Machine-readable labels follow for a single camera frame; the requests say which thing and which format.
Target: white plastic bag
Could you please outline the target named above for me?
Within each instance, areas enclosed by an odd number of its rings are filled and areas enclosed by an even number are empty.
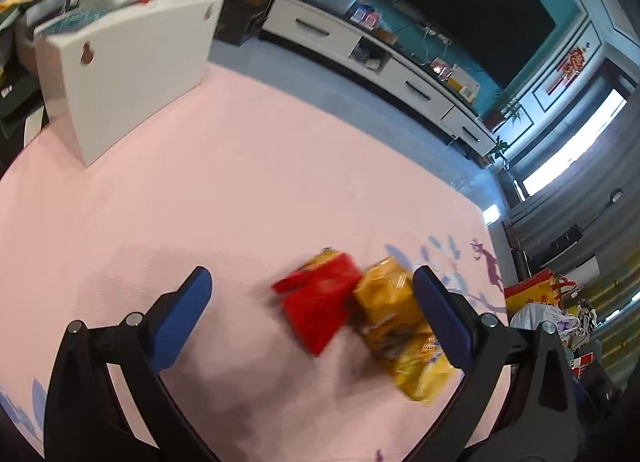
[[[580,320],[574,315],[563,314],[558,307],[541,303],[527,303],[513,315],[510,325],[514,328],[535,330],[543,321],[551,321],[556,325],[564,346],[567,346],[572,334],[580,328]]]

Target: blue gripper pad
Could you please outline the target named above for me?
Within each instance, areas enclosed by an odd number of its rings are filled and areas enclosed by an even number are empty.
[[[175,363],[211,298],[212,286],[209,271],[196,267],[175,293],[172,307],[151,337],[149,364],[154,373]]]
[[[473,366],[474,338],[451,302],[452,294],[429,267],[414,272],[414,297],[449,362],[467,372]]]

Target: drawer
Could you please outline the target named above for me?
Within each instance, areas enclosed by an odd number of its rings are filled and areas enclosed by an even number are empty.
[[[440,124],[448,128],[453,135],[464,140],[482,156],[495,146],[495,141],[459,108],[453,108],[444,116]]]
[[[330,14],[307,9],[291,0],[276,0],[262,28],[321,54],[343,59],[349,57],[360,41],[360,35]]]
[[[387,90],[432,121],[440,122],[453,106],[427,81],[395,59],[390,59],[380,71],[380,80]]]

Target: tv stand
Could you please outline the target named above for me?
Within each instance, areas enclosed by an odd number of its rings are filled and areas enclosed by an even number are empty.
[[[481,156],[495,145],[494,136],[464,101],[364,28],[301,0],[275,0],[262,30],[277,36],[270,38],[276,42],[284,39],[331,60],[338,65],[334,69],[347,76],[356,74],[358,83],[405,112],[418,113],[418,120],[433,123]],[[357,59],[360,46],[378,49],[379,66]]]

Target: teal wall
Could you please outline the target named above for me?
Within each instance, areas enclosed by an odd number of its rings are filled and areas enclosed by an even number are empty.
[[[409,52],[423,57],[425,61],[436,56],[442,57],[448,63],[457,63],[464,68],[471,77],[480,83],[480,92],[474,101],[474,107],[479,112],[485,112],[492,105],[494,96],[500,91],[500,87],[482,70],[471,56],[462,48],[451,45],[445,51],[444,45],[436,38],[424,39],[424,33],[415,26],[415,23],[398,12],[391,4],[392,0],[367,0],[375,5],[376,10],[382,14],[382,20],[390,27],[391,31],[397,31],[398,43]],[[512,81],[509,90],[517,90],[540,67],[545,57],[553,50],[558,41],[567,31],[571,22],[578,15],[578,7],[574,0],[540,0],[549,15],[556,23],[556,28],[546,38],[526,67]]]

